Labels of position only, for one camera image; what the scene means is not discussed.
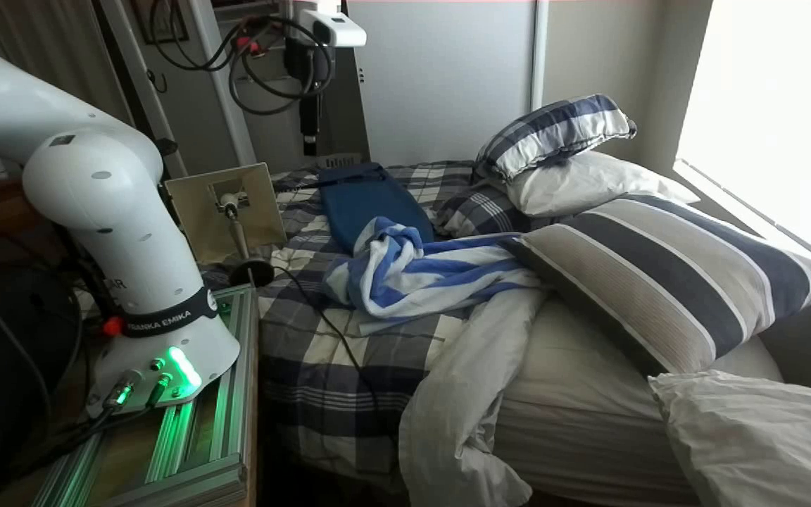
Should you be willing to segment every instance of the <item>plaid bedsheet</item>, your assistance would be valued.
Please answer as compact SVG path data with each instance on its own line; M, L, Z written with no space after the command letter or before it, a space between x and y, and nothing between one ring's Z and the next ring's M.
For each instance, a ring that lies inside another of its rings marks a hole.
M433 210L464 193L471 165L394 167L388 175L433 220ZM331 305L322 291L325 275L347 253L331 239L322 193L302 190L308 177L295 173L280 180L277 196L291 242L271 253L280 275L259 291L263 422L308 465L394 482L400 414L445 341L463 334L469 310L362 335L362 315ZM364 376L314 305L347 335Z

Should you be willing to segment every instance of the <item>blue and white striped pillow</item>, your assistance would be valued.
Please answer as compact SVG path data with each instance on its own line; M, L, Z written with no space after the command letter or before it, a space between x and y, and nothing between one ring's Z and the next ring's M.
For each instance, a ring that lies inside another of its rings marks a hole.
M811 259L657 198L525 234L519 258L604 310L667 373L698 373L811 305Z
M609 97L553 103L493 135L476 169L495 177L519 177L545 165L570 160L612 138L633 138L633 121Z

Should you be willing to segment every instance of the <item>window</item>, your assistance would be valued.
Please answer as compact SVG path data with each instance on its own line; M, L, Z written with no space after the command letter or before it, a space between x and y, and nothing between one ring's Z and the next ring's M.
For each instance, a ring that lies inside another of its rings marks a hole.
M811 251L811 0L712 0L680 173Z

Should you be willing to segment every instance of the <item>blue and white towel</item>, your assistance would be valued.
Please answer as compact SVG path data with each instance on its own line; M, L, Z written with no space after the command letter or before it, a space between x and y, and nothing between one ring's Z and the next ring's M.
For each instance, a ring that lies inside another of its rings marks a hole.
M414 320L488 301L538 277L505 248L514 234L424 242L419 232L374 217L349 263L328 275L328 294L371 320Z

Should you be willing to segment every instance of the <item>black cable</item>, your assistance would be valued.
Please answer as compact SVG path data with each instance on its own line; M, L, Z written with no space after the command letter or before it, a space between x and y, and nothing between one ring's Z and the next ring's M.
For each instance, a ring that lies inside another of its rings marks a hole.
M114 418L114 411L101 411L94 421L84 421L79 427L69 427L69 431L73 431L72 438L53 444L39 459L12 472L3 482L0 482L0 496L22 477L38 473L43 469L49 469L50 462L56 462L59 458L76 452L79 446L84 446L94 434L98 431L110 431L128 422L135 422L141 418L149 418L152 411L135 411L135 414L125 414L125 418Z
M353 348L349 348L349 338L347 334L340 334L340 328L335 328L325 310L318 307L318 301L304 291L304 286L298 283L298 277L288 267L280 267L286 277L291 277L291 283L295 286L295 291L302 294L302 300L314 307L314 313L335 334L335 338L343 345L343 352L359 376L359 380L370 389L371 394L371 405L374 405L374 414L380 421L380 427L388 431L386 438L391 439L391 449L394 449L394 458L391 458L391 472L397 472L397 428L388 427L388 418L383 418L383 408L380 408L380 394L374 389L374 384L370 380L370 376L364 373L364 366L359 363Z
M328 44L322 44L314 32L308 32L304 27L298 27L298 22L293 22L293 20L286 20L286 18L259 18L259 20L248 20L248 22L242 22L242 27L233 27L233 28L222 36L219 48L217 48L207 63L194 63L194 59L183 51L180 34L176 32L176 28L180 27L180 7L177 7L177 0L169 0L167 22L169 22L169 32L173 32L173 45L176 45L176 51L186 59L186 63L180 63L180 59L176 59L176 56L163 48L167 44L162 44L162 41L156 36L156 34L159 34L159 22L156 22L156 20L159 20L159 14L163 11L162 7L163 7L163 0L152 0L152 4L149 4L149 20L148 20L149 41L152 41L156 51L159 51L169 66L176 66L176 69L180 69L180 70L207 70L207 75L214 75L214 70L222 70L222 69L232 66L228 93L232 93L232 100L236 103L236 108L245 111L245 113L250 113L250 117L277 117L277 113L286 113L286 111L291 111L295 103L325 93L325 90L331 87L331 83L335 79L335 56L332 56L332 48L331 48ZM304 41L309 44L309 48L315 48L315 51L322 53L322 59L325 59L325 77L318 77L318 66L315 66L315 59L309 56L309 63L308 63L308 66L309 66L309 69L308 69L308 77L304 77L304 83L302 83L302 87L298 87L295 93L288 93L288 90L280 90L280 87L267 86L267 83L253 70L253 66L250 66L250 56L253 56L253 53L263 56L263 53L267 53L267 51L283 41L283 36L274 36L271 44L259 45L259 36L266 36L267 32L286 32L286 34L295 32L298 36L304 36ZM256 48L233 48L233 44L236 44L239 36L250 36L250 41L256 44ZM271 93L271 97L288 100L288 103L280 106L280 108L250 108L250 106L245 106L242 97L239 97L239 90L236 90L239 63L242 63L242 69L245 69L245 77L248 77L256 87L263 87L263 90Z
M39 398L43 398L43 405L46 405L46 422L50 421L50 394L49 394L49 387L46 387L46 376L39 373L38 362L32 358L32 352L21 345L21 338L12 334L12 328L5 324L5 320L0 315L0 331L3 335L8 338L8 345L14 348L14 352L22 358L22 363L32 370L32 377L39 389Z
M59 380L53 384L53 393L59 393L63 389L63 384L69 380L69 376L72 376L72 370L73 370L73 363L76 363L76 355L83 352L83 349L88 349L84 345L84 320L83 320L83 307L79 307L79 300L76 300L76 294L72 291L72 300L73 300L73 307L76 307L76 334L73 334L73 349L72 349L72 358L69 358L69 363L64 363L64 370L63 370L63 376L59 376Z
M293 100L288 100L288 103L280 106L280 108L267 108L267 111L256 111L256 108L245 106L242 97L239 97L239 90L236 90L236 70L239 70L239 56L233 56L233 63L232 63L232 79L228 79L228 93L232 93L232 100L233 100L233 106L236 106L239 111L245 111L245 113L250 113L250 117L277 117L277 113L286 113L286 111L291 111L291 108L295 106Z
M176 66L176 69L180 69L180 70L207 70L207 75L214 75L214 70L219 70L219 69L225 69L225 66L232 63L233 48L228 51L228 45L233 44L239 27L233 27L233 28L222 36L222 44L217 45L217 51L214 51L207 63L194 63L194 59L183 51L180 34L176 34L176 20L180 20L180 7L177 7L177 0L169 0L169 4L173 4L173 7L169 7L169 28L173 28L173 45L180 51L180 56L183 56L186 63L177 63L176 56L169 56L167 48L163 48L167 44L159 41L159 22L156 22L162 4L163 4L163 0L152 0L152 4L149 4L148 28L149 28L149 41L152 41L156 51L159 51L169 66Z
M328 86L335 79L335 56L331 51L331 45L325 45L314 32L308 32L304 27L293 22L293 20L286 20L286 18L263 18L263 20L253 20L248 22L248 36L259 41L266 32L271 28L280 28L280 32L295 32L302 34L314 48L322 51L322 59L325 59L325 69L328 69L328 79L315 79L315 63L309 59L309 70L308 70L308 83L302 86L298 93L288 93L288 90L280 90L280 87L271 87L266 79L259 79L253 75L253 69L248 66L248 59L242 59L245 66L245 75L263 87L267 90L271 97L283 97L283 100L308 100L308 97L315 97L322 90L328 90Z

